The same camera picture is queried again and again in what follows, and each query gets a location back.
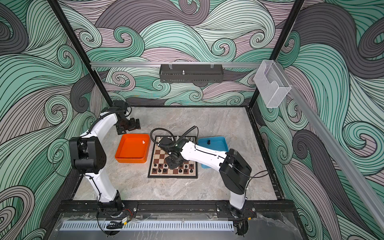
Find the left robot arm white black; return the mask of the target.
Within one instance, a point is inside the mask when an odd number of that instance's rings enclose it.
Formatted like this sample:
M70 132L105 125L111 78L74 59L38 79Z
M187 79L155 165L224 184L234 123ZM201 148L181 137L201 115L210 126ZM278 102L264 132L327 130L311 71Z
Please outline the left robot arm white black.
M140 129L140 120L130 118L131 113L132 107L126 101L113 101L112 106L104 108L83 134L69 140L72 168L89 181L102 210L115 209L122 212L124 209L119 191L104 170L107 154L102 141L112 127L116 127L118 135Z

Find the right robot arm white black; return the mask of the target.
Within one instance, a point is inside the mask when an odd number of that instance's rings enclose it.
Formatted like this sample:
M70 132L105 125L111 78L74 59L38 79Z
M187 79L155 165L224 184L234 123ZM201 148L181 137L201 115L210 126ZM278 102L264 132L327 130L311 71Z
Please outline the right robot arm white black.
M165 158L165 164L169 169L174 170L186 161L193 161L217 171L225 187L230 191L229 203L232 210L243 210L250 181L267 176L267 171L263 170L251 175L251 166L238 151L234 149L229 149L227 152L210 150L188 140L187 134L198 129L197 126L193 126L176 138L167 129L154 128L150 132L150 139L155 146L168 155Z

